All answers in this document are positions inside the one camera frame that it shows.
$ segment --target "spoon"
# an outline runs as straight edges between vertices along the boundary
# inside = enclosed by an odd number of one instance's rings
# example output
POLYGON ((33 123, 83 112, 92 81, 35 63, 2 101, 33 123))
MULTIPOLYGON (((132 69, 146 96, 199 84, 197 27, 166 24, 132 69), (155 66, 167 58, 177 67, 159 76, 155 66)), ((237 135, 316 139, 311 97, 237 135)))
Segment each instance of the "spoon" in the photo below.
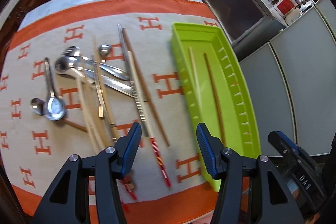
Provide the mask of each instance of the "spoon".
POLYGON ((111 45, 108 44, 102 44, 98 47, 98 52, 100 57, 102 58, 101 61, 102 63, 105 62, 105 57, 107 57, 107 55, 110 53, 111 51, 111 45))
POLYGON ((30 101, 30 108, 32 109, 32 111, 34 111, 35 114, 43 116, 43 105, 44 105, 44 101, 39 99, 39 98, 34 98, 31 99, 30 101))
POLYGON ((63 118, 66 112, 66 106, 63 99, 57 96, 55 91, 54 82, 52 78, 51 67, 49 65, 49 58, 44 59, 45 65, 45 80, 47 83, 47 100, 43 105, 43 112, 46 118, 50 121, 57 121, 63 118))
MULTIPOLYGON (((59 75, 70 75, 73 78, 77 78, 78 76, 83 77, 83 67, 81 66, 80 57, 61 56, 55 61, 55 69, 59 75)), ((92 70, 85 69, 85 73, 89 78, 95 79, 95 74, 92 70)), ((129 85, 113 80, 105 75, 102 75, 102 78, 105 85, 133 97, 132 89, 129 85)), ((94 83, 92 80, 88 79, 88 81, 91 84, 94 83)))
MULTIPOLYGON (((69 57, 78 57, 80 55, 80 48, 76 47, 76 46, 70 46, 62 52, 62 55, 69 56, 69 57)), ((87 58, 85 56, 82 56, 82 58, 83 58, 84 62, 89 64, 89 65, 92 65, 92 63, 95 63, 95 61, 90 60, 89 58, 87 58)), ((114 77, 119 78, 120 80, 123 80, 123 81, 129 80, 129 76, 128 76, 127 72, 125 72, 124 70, 122 70, 120 68, 110 66, 110 65, 106 65, 106 64, 102 64, 102 63, 99 63, 99 66, 100 66, 100 68, 102 68, 103 70, 112 74, 114 77)))

